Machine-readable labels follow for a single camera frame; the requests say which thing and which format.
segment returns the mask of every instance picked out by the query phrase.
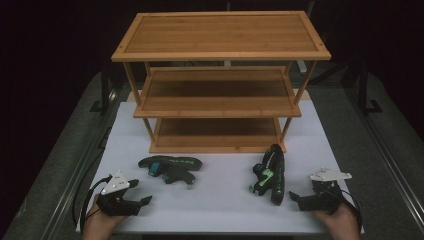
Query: table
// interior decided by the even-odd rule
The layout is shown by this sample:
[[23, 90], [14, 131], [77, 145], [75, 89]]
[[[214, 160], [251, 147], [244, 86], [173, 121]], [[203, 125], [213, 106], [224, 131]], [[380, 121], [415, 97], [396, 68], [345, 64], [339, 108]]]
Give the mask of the table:
[[[260, 153], [172, 154], [197, 157], [203, 162], [191, 190], [176, 182], [166, 185], [161, 178], [148, 175], [137, 163], [148, 152], [150, 139], [142, 120], [133, 118], [134, 102], [121, 103], [109, 135], [106, 150], [93, 183], [120, 169], [128, 180], [139, 179], [138, 187], [128, 190], [127, 200], [153, 196], [138, 216], [120, 225], [121, 233], [161, 234], [278, 234], [299, 235], [324, 232], [325, 228], [300, 212], [288, 191], [312, 195], [309, 174], [321, 167], [339, 170], [312, 100], [301, 100], [303, 117], [288, 131], [285, 154], [285, 197], [281, 206], [270, 202], [270, 192], [262, 197], [250, 193], [249, 185], [257, 179], [252, 167], [262, 160]], [[155, 119], [150, 124], [155, 126]], [[339, 181], [347, 190], [344, 181]]]

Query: bamboo shelf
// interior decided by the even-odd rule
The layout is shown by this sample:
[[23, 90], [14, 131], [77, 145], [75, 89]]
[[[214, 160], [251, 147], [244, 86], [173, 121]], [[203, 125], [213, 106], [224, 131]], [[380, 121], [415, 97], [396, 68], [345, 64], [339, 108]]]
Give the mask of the bamboo shelf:
[[[123, 62], [150, 152], [264, 152], [284, 137], [316, 61], [328, 60], [304, 12], [137, 14], [112, 56]], [[152, 61], [290, 61], [287, 66], [150, 67]], [[311, 60], [294, 94], [293, 60]], [[145, 62], [139, 93], [130, 62]], [[280, 128], [278, 118], [287, 118]], [[154, 130], [149, 118], [156, 118]]]

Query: wooden frame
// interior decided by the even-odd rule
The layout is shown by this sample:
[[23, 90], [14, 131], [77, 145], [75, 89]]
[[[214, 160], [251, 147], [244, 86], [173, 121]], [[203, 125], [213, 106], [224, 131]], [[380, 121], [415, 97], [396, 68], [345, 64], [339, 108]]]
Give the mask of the wooden frame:
[[[284, 138], [317, 60], [328, 60], [301, 11], [140, 13], [112, 56], [123, 62], [151, 152], [264, 152]], [[152, 61], [287, 61], [287, 67], [151, 68]], [[297, 92], [293, 60], [312, 60]], [[139, 94], [130, 62], [145, 62]], [[286, 117], [283, 130], [279, 117]], [[155, 130], [148, 118], [157, 118]]]

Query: black cable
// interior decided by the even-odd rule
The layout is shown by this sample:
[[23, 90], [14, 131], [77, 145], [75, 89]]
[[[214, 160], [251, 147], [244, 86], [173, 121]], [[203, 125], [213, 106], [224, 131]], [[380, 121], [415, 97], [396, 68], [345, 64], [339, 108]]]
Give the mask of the black cable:
[[94, 158], [93, 162], [90, 164], [90, 166], [88, 167], [88, 169], [85, 171], [80, 183], [78, 184], [77, 190], [75, 192], [75, 196], [74, 199], [72, 200], [72, 220], [74, 222], [75, 227], [78, 224], [78, 220], [77, 220], [77, 216], [75, 215], [75, 206], [76, 206], [76, 200], [77, 200], [77, 196], [78, 196], [78, 192], [81, 189], [82, 183], [84, 182], [84, 179], [87, 177], [88, 172], [90, 171], [90, 169], [94, 166], [94, 163], [97, 162], [97, 160], [100, 159], [100, 156], [104, 153], [104, 149], [100, 151], [100, 153]]
[[82, 233], [83, 233], [83, 231], [84, 231], [84, 224], [85, 224], [85, 219], [86, 219], [86, 216], [85, 216], [85, 214], [86, 214], [86, 212], [87, 212], [87, 209], [88, 209], [88, 203], [90, 202], [90, 199], [91, 199], [91, 196], [93, 195], [93, 192], [94, 192], [94, 190], [97, 188], [97, 186], [99, 186], [100, 185], [100, 183], [102, 183], [102, 182], [109, 182], [110, 181], [110, 179], [112, 179], [112, 175], [109, 175], [108, 177], [106, 177], [106, 178], [102, 178], [102, 179], [100, 179], [96, 184], [94, 184], [94, 186], [92, 187], [92, 188], [90, 188], [90, 190], [88, 191], [88, 193], [87, 193], [87, 196], [85, 197], [85, 200], [84, 200], [84, 204], [82, 205], [82, 208], [81, 208], [81, 214], [80, 214], [80, 230], [81, 230], [81, 235], [82, 235]]
[[93, 216], [96, 212], [98, 212], [100, 210], [100, 208], [99, 209], [97, 209], [96, 211], [94, 211], [93, 213], [91, 213], [90, 215], [88, 215], [87, 217], [85, 217], [85, 220], [87, 221], [87, 219], [89, 219], [91, 216]]

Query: hand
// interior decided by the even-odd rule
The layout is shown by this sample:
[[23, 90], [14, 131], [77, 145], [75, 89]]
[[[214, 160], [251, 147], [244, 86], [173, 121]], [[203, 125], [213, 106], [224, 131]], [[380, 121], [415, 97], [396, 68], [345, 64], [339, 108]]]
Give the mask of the hand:
[[346, 204], [340, 204], [332, 215], [323, 211], [312, 211], [311, 213], [327, 226], [334, 240], [360, 239], [356, 217]]
[[106, 240], [112, 235], [113, 230], [128, 216], [108, 216], [97, 206], [98, 194], [94, 197], [93, 205], [87, 213], [82, 239]]

